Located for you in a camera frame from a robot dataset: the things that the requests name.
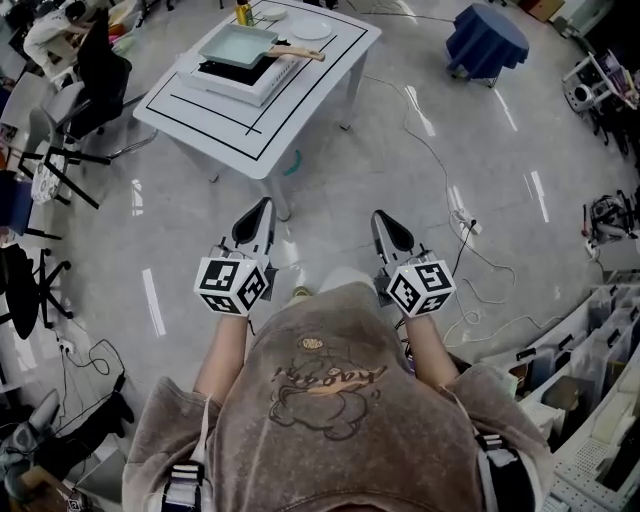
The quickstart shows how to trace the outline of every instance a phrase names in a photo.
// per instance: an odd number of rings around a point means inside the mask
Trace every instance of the pan handle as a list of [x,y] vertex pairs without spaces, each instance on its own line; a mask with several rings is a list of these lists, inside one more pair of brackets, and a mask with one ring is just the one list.
[[301,46],[284,46],[274,45],[267,52],[268,57],[280,57],[280,55],[297,55],[298,57],[306,57],[308,59],[324,61],[324,53],[316,52],[315,50],[308,50]]

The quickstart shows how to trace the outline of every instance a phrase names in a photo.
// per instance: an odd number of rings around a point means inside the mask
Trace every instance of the table leg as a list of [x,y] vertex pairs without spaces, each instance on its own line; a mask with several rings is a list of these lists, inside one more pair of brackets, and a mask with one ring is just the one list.
[[198,151],[197,149],[185,144],[182,141],[174,139],[173,137],[169,138],[174,142],[176,146],[178,146],[178,148],[180,148],[180,151],[182,151],[185,156],[189,160],[191,160],[191,163],[193,165],[195,165],[198,169],[200,169],[207,175],[210,182],[215,183],[216,181],[218,181],[218,173],[215,171],[215,169],[213,169],[213,163],[215,162],[213,158],[205,155],[201,151]]
[[258,184],[263,193],[270,196],[273,199],[273,204],[276,207],[276,216],[282,222],[287,222],[291,218],[291,211],[287,200],[282,193],[282,187],[280,186],[280,180],[277,176],[267,176],[263,180],[259,180]]
[[613,93],[611,92],[611,90],[607,89],[600,96],[598,96],[595,100],[593,100],[593,105],[592,106],[595,107],[596,105],[599,105],[600,103],[602,103],[604,100],[606,100],[612,94]]
[[367,52],[364,52],[362,57],[360,57],[351,68],[349,85],[347,86],[345,108],[342,114],[342,121],[340,121],[340,127],[343,130],[348,130],[351,126],[351,118],[353,117],[353,109],[355,108],[355,100],[358,94],[358,87],[360,86],[360,79],[362,78],[365,60],[367,60]]
[[571,71],[569,71],[566,75],[564,75],[562,77],[562,81],[566,82],[567,80],[569,80],[569,78],[571,78],[573,75],[578,74],[580,71],[582,71],[584,69],[584,67],[589,64],[589,57],[585,57],[585,59],[580,62],[580,64],[578,64],[575,68],[573,68]]

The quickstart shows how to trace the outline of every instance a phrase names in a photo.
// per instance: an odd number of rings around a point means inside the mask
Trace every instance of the gray floor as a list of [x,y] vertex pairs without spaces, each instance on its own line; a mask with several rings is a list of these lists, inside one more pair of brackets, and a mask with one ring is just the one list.
[[[342,12],[383,30],[365,74],[415,96],[420,112],[410,108],[408,125],[444,163],[453,198],[484,228],[470,243],[517,273],[512,287],[509,271],[465,251],[456,274],[460,299],[465,310],[478,311],[479,322],[461,323],[447,343],[490,337],[523,315],[542,324],[567,314],[589,284],[600,279],[580,235],[582,205],[617,188],[631,191],[638,181],[632,162],[621,158],[615,144],[605,147],[594,137],[562,95],[560,78],[581,58],[580,51],[519,9],[497,7],[522,29],[531,50],[526,63],[504,71],[492,90],[453,80],[445,71],[450,22],[360,16],[341,2]],[[365,0],[352,3],[360,12],[371,8]],[[399,2],[406,12],[444,20],[469,3]],[[131,49],[130,94],[150,88],[180,52],[229,12],[220,11],[213,0],[182,0],[172,13],[164,7],[155,11]],[[344,132],[337,124],[344,92],[343,82],[293,145],[303,158],[301,168],[283,178],[293,217],[276,228],[273,263],[281,271],[273,301],[261,303],[253,316],[257,328],[294,286],[317,288],[336,265],[376,273],[379,260],[369,218],[377,208],[408,226],[451,268],[455,263],[460,242],[448,224],[444,173],[429,150],[403,130],[405,103],[391,87],[363,79],[355,119]],[[125,115],[91,145],[105,152],[149,131]],[[220,179],[210,183],[216,169]],[[159,375],[185,387],[193,383],[216,324],[192,292],[199,260],[260,192],[234,171],[214,164],[208,172],[194,167],[162,134],[111,168],[91,167],[78,179],[99,200],[100,210],[74,197],[70,208],[56,204],[43,214],[51,229],[64,236],[53,245],[56,256],[73,263],[62,295],[94,341],[106,337],[120,351],[131,376],[125,394],[139,412]],[[151,314],[153,294],[144,276],[152,277],[162,325]],[[462,278],[473,282],[480,297],[500,304],[479,302]],[[443,335],[460,314],[452,300],[436,315]],[[94,342],[76,324],[62,322],[59,328],[81,348]],[[527,344],[540,332],[530,321],[519,320],[455,351],[473,359]],[[62,388],[54,341],[51,333],[38,329],[30,343],[16,343],[15,349],[13,343],[4,344],[3,357],[21,361],[13,365],[12,378],[35,379],[27,388],[34,395],[51,385]],[[117,364],[110,360],[115,372]],[[101,377],[92,368],[67,366],[73,376],[68,382],[71,411],[79,410],[80,396],[86,406],[113,382],[113,374]]]

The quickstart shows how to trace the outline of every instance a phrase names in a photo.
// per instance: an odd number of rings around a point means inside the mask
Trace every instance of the white clothing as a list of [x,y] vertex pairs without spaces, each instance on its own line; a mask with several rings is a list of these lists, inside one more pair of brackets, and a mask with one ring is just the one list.
[[[64,10],[59,9],[37,19],[24,38],[24,52],[42,68],[49,80],[53,80],[59,70],[69,67],[75,58],[76,50],[64,38],[70,27]],[[58,66],[53,64],[49,52],[62,59]]]
[[24,44],[25,46],[27,44],[44,44],[54,37],[64,34],[69,27],[71,27],[71,22],[64,15],[63,10],[58,9],[50,12],[34,22],[27,37],[24,38]]
[[[50,39],[43,44],[28,44],[25,40],[24,52],[31,57],[33,62],[42,68],[45,76],[52,81],[63,69],[69,67],[76,56],[76,50],[63,35]],[[56,65],[49,57],[49,52],[57,55],[62,60]]]

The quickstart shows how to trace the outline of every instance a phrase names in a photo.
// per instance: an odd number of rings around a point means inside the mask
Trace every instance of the box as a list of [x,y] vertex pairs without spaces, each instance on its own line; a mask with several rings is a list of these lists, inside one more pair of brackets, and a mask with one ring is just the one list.
[[540,0],[528,12],[543,23],[549,21],[560,7],[564,5],[564,0]]

